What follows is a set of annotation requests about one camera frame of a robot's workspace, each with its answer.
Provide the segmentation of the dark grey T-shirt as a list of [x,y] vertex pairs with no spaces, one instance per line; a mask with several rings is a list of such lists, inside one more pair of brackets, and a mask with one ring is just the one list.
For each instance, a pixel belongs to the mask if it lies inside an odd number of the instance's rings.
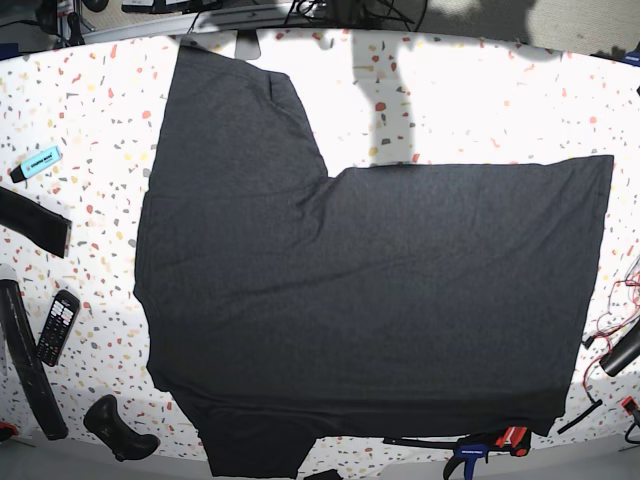
[[565,410],[614,159],[330,177],[290,79],[183,47],[138,230],[148,371],[216,477],[295,478],[325,437]]

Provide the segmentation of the grey monitor stand base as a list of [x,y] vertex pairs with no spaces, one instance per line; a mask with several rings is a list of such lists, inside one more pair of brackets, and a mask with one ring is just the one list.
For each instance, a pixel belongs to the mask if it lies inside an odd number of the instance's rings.
[[256,30],[238,30],[236,35],[234,57],[239,60],[252,61],[261,56],[261,48]]

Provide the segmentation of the small black box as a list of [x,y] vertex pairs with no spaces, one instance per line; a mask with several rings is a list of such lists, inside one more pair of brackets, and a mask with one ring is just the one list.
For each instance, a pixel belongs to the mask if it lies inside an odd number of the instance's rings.
[[343,480],[343,478],[336,469],[330,469],[309,475],[304,480]]

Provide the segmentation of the black remote control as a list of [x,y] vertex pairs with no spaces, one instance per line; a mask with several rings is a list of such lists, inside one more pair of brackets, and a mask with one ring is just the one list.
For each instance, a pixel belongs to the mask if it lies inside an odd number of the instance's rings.
[[79,311],[80,301],[72,293],[68,290],[56,293],[36,346],[36,355],[42,363],[49,367],[57,365]]

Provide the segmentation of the blue orange bar clamp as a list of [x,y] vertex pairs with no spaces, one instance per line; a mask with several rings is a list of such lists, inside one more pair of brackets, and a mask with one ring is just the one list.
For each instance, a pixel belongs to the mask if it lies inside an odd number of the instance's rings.
[[467,435],[456,441],[384,438],[383,443],[410,448],[450,450],[452,455],[443,468],[442,478],[449,480],[455,470],[463,465],[463,479],[472,480],[478,460],[488,462],[491,453],[524,457],[531,449],[531,437],[532,432],[529,428],[512,426],[497,432]]

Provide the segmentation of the black game controller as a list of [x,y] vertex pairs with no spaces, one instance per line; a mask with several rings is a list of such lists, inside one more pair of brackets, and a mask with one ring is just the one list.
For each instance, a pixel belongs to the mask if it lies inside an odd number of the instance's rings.
[[160,446],[153,434],[139,434],[120,417],[117,399],[108,394],[97,400],[84,416],[85,428],[101,440],[119,462],[143,460]]

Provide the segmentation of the blue highlighter marker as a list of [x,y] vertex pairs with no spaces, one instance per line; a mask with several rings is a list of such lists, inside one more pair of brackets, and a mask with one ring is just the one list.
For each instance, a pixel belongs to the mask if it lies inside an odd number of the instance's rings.
[[50,147],[21,162],[11,171],[10,178],[13,183],[23,182],[51,167],[61,157],[62,155],[57,146]]

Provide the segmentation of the long black tube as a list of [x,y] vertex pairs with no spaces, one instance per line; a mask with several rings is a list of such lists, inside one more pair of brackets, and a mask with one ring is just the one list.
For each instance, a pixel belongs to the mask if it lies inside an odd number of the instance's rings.
[[1,327],[25,397],[40,429],[50,441],[65,439],[69,431],[37,357],[21,291],[15,280],[1,281]]

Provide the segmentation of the small black rod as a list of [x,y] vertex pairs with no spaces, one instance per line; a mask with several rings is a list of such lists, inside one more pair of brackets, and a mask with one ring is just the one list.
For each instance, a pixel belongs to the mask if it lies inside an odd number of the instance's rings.
[[566,425],[564,425],[561,428],[559,428],[557,430],[557,434],[558,435],[562,435],[565,432],[567,432],[568,430],[574,428],[577,424],[579,424],[582,421],[584,421],[589,415],[591,415],[595,410],[597,410],[602,405],[603,405],[603,401],[602,400],[593,401],[590,404],[590,406],[584,412],[582,412],[580,415],[578,415],[573,420],[569,421]]

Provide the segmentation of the red connector plug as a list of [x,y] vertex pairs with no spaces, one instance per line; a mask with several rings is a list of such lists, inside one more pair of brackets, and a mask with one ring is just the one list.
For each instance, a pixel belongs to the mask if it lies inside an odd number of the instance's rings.
[[639,411],[639,405],[633,397],[628,396],[622,402],[621,406],[628,415],[635,415]]

